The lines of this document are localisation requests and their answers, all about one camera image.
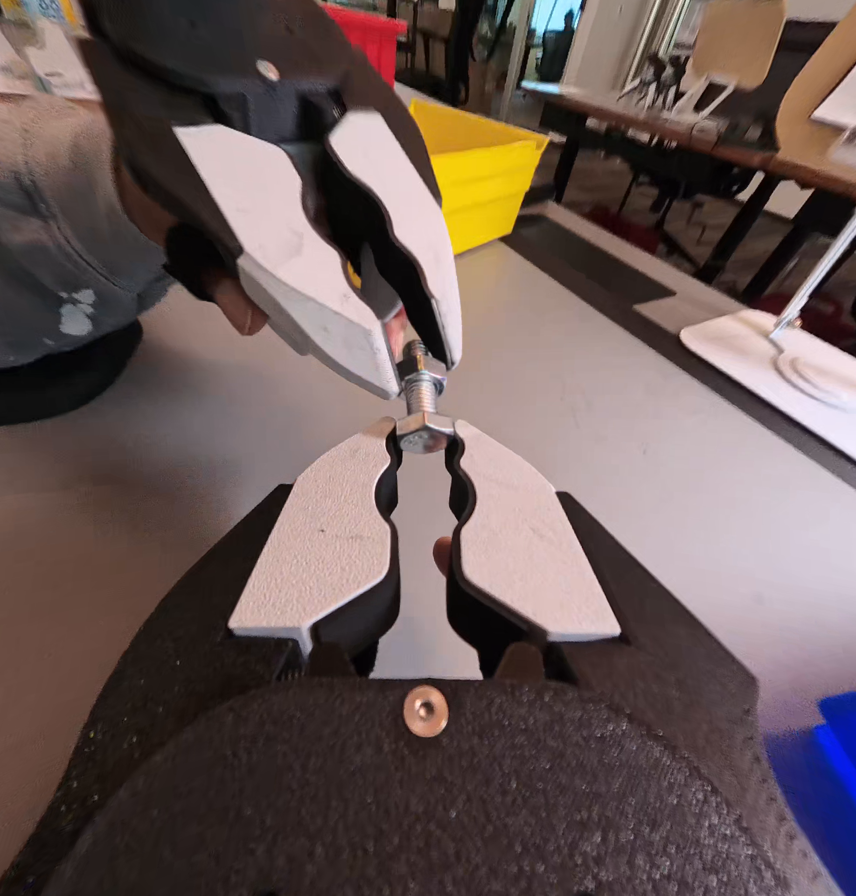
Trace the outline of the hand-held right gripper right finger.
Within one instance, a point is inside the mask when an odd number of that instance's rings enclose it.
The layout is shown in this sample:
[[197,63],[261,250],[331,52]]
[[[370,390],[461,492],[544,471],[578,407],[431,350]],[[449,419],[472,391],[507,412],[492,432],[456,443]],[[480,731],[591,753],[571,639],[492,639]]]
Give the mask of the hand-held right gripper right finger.
[[555,487],[465,420],[456,420],[445,460],[456,518],[449,584],[540,644],[620,637]]

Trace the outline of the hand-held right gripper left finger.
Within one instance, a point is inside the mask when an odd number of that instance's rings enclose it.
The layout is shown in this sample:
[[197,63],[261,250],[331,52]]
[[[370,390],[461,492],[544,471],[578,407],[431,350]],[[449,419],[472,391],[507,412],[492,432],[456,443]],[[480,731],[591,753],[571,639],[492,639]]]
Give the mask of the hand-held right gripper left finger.
[[400,605],[396,425],[378,419],[297,477],[229,618],[234,635],[355,655],[389,631]]

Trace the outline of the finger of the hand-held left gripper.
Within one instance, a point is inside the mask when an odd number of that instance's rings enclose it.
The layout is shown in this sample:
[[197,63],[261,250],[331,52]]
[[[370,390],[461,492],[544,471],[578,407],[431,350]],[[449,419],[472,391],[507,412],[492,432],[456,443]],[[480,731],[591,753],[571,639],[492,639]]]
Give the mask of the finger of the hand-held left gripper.
[[440,201],[375,110],[348,110],[324,138],[322,217],[359,278],[379,333],[404,311],[451,371],[463,351],[456,263]]
[[174,133],[241,245],[240,282],[271,329],[348,382],[399,397],[386,325],[402,302],[369,247],[355,286],[344,255],[307,216],[303,182],[283,149],[221,125]]

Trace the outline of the yellow plastic bin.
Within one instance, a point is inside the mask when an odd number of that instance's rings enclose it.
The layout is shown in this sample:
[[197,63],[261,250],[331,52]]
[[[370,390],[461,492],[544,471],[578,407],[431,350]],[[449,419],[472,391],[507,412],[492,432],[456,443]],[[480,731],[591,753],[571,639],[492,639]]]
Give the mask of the yellow plastic bin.
[[409,111],[431,157],[454,254],[509,235],[549,138],[420,98]]

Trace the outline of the silver hex nut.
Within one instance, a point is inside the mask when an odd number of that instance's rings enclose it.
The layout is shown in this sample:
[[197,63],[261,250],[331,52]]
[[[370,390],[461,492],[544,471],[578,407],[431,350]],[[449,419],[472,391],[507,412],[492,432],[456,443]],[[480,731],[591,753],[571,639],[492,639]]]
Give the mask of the silver hex nut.
[[431,385],[435,395],[441,396],[446,385],[445,365],[429,354],[408,354],[397,363],[397,372],[404,388],[419,381]]

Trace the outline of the large silver bolt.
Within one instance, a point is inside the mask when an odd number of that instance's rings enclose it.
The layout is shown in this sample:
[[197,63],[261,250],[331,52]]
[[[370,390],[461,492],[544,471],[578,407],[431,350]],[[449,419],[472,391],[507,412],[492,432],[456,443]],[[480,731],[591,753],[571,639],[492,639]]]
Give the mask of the large silver bolt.
[[[429,354],[420,340],[405,344],[402,357],[408,354]],[[412,454],[433,454],[444,451],[455,435],[452,419],[438,413],[438,399],[427,383],[410,382],[408,388],[401,383],[401,396],[406,405],[405,415],[396,423],[399,449]]]

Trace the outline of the blue plastic bin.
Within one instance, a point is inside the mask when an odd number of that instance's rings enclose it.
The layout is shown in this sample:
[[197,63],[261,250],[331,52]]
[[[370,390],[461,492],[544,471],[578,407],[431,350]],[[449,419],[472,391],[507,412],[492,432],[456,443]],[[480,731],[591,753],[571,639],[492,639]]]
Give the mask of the blue plastic bin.
[[856,895],[856,691],[825,697],[822,723],[765,736],[773,775],[844,894]]

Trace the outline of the person's left forearm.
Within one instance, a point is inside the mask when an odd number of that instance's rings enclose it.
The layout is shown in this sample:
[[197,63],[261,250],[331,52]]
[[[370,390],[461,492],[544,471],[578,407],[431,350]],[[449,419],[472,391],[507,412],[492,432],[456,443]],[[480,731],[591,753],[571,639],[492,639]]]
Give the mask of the person's left forearm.
[[164,263],[123,209],[99,108],[0,102],[0,371],[130,324],[173,284]]

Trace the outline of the person's left hand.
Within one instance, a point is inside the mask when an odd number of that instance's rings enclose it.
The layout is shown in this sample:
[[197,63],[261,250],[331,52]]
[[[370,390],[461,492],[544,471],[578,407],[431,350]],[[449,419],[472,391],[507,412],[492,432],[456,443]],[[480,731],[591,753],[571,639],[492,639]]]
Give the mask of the person's left hand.
[[243,337],[257,335],[266,327],[267,315],[251,300],[238,279],[213,273],[209,276],[207,290],[232,329]]

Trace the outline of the red plastic bin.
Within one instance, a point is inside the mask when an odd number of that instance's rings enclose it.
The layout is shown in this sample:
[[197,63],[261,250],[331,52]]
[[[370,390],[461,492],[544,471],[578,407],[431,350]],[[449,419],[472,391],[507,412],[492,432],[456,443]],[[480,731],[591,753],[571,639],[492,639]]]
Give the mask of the red plastic bin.
[[366,55],[381,78],[394,88],[398,45],[408,35],[408,23],[344,6],[327,3],[321,5],[342,29],[345,38]]

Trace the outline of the red tool bag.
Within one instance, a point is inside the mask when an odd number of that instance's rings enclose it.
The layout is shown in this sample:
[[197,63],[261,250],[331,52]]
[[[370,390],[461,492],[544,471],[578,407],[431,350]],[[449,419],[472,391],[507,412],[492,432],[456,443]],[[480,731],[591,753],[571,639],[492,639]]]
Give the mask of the red tool bag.
[[644,252],[656,255],[659,250],[661,237],[654,227],[636,222],[608,206],[595,204],[584,213],[584,217]]

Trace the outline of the spare grippers on stand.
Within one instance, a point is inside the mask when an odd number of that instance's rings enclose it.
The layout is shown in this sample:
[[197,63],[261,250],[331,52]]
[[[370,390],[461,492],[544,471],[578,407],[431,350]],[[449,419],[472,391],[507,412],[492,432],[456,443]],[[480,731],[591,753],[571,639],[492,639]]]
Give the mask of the spare grippers on stand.
[[667,59],[650,53],[640,73],[617,96],[617,102],[629,101],[641,110],[669,112],[677,104],[680,85],[686,74],[689,56],[672,54]]

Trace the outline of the small wooden document stand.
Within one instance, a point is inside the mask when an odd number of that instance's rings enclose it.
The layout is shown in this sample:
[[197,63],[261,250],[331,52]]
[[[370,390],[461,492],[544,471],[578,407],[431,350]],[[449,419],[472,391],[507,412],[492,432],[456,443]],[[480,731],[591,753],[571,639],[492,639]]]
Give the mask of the small wooden document stand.
[[786,21],[784,1],[717,1],[705,6],[689,55],[689,86],[668,116],[711,118],[735,92],[760,86],[770,71]]

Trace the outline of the printed instruction sheet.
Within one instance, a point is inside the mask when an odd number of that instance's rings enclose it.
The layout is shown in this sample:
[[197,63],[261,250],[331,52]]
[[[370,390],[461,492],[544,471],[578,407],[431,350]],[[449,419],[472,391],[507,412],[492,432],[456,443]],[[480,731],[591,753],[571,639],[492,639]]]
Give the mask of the printed instruction sheet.
[[856,64],[814,110],[811,119],[843,131],[856,129]]

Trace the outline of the wooden desk with black frame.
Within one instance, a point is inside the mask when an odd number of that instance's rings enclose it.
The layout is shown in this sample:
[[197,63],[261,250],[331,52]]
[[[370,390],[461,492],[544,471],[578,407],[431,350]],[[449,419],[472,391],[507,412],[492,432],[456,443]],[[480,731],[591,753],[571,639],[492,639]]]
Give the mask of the wooden desk with black frame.
[[559,85],[524,83],[523,91],[543,103],[540,126],[564,137],[553,179],[544,185],[546,196],[562,204],[568,181],[581,150],[636,163],[653,179],[664,183],[664,205],[659,218],[679,199],[693,192],[701,197],[734,199],[739,190],[725,192],[727,175],[761,175],[751,196],[737,211],[724,234],[703,263],[696,263],[693,277],[713,285],[727,263],[748,237],[776,188],[792,182],[811,189],[814,196],[830,196],[825,232],[833,231],[839,211],[856,206],[856,183],[848,175],[829,174],[822,168],[789,161],[782,155],[730,144],[698,126],[665,120],[651,113],[626,110],[614,101],[597,99]]

